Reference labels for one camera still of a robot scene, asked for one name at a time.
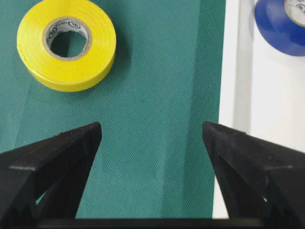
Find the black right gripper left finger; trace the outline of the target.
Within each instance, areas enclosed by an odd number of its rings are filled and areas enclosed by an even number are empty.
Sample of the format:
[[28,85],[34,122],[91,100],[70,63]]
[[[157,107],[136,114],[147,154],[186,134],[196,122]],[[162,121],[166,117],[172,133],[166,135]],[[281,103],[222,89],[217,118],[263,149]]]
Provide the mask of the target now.
[[0,226],[74,219],[102,140],[98,122],[0,155]]

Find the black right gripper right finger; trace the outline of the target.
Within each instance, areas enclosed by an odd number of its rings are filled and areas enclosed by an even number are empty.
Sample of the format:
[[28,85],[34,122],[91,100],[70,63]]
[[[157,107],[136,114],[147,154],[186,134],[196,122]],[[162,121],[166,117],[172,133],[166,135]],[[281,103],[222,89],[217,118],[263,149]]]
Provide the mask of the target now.
[[229,218],[304,228],[304,153],[213,122],[202,138]]

